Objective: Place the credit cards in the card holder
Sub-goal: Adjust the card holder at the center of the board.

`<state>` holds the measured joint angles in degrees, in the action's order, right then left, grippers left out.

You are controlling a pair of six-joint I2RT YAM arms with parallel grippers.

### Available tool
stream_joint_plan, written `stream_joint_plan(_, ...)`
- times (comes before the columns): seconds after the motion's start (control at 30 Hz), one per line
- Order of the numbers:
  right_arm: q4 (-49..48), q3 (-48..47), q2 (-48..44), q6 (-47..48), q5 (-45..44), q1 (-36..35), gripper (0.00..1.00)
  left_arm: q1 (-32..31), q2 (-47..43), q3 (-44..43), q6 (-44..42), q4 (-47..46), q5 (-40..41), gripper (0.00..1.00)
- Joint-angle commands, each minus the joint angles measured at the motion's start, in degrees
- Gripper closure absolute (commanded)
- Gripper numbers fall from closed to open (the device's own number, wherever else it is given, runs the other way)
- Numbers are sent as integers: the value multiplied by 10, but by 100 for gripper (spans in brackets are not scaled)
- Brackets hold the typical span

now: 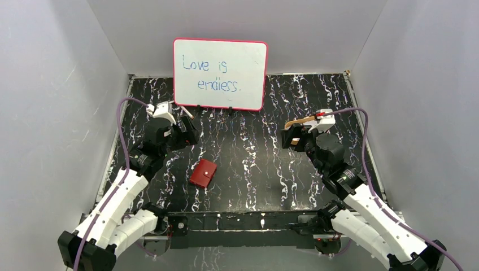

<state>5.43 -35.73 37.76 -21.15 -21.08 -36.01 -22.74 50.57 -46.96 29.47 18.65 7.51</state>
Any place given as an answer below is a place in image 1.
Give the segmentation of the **tan oval card tray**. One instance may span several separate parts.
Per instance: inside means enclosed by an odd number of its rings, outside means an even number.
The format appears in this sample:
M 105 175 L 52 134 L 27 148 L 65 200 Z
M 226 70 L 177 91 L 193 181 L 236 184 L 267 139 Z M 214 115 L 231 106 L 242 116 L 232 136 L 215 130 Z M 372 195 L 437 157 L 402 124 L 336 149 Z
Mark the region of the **tan oval card tray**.
M 288 121 L 285 124 L 284 129 L 285 130 L 290 129 L 293 124 L 299 124 L 301 126 L 313 126 L 316 123 L 317 123 L 316 117 L 315 116 L 309 116 L 309 117 L 305 117 L 303 119 L 296 119 L 296 120 Z

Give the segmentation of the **red leather card holder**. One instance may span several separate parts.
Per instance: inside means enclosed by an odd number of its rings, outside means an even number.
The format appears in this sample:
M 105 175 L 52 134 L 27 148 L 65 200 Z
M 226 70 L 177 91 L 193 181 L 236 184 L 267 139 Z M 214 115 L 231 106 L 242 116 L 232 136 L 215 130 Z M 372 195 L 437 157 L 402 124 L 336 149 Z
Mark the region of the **red leather card holder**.
M 207 188 L 209 183 L 212 181 L 214 174 L 217 170 L 217 164 L 209 160 L 201 159 L 199 163 L 195 166 L 189 182 L 192 185 Z

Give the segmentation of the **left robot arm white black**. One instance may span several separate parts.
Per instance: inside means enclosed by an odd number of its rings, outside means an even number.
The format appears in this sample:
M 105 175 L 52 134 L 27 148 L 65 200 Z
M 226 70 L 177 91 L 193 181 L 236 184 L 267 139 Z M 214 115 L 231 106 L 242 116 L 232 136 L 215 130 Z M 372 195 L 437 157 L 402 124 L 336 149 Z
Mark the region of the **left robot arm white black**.
M 171 232 L 167 211 L 146 203 L 125 218 L 137 195 L 161 170 L 167 155 L 197 144 L 198 130 L 189 116 L 183 128 L 163 117 L 151 118 L 143 138 L 125 153 L 117 178 L 87 218 L 72 232 L 64 231 L 58 246 L 66 267 L 73 270 L 113 270 L 117 258 L 148 233 Z

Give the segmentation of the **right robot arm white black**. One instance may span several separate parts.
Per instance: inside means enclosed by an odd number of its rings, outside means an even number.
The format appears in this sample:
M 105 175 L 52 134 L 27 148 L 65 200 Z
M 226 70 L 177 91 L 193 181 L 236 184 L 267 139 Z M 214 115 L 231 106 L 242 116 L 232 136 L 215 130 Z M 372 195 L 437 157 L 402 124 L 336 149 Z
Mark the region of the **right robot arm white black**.
M 378 206 L 364 175 L 345 161 L 345 147 L 336 135 L 311 132 L 300 124 L 281 131 L 282 148 L 305 152 L 322 176 L 324 186 L 338 200 L 331 200 L 314 217 L 298 220 L 290 229 L 299 234 L 348 236 L 385 266 L 387 270 L 440 270 L 445 247 L 427 242 L 401 226 L 401 219 L 389 207 Z

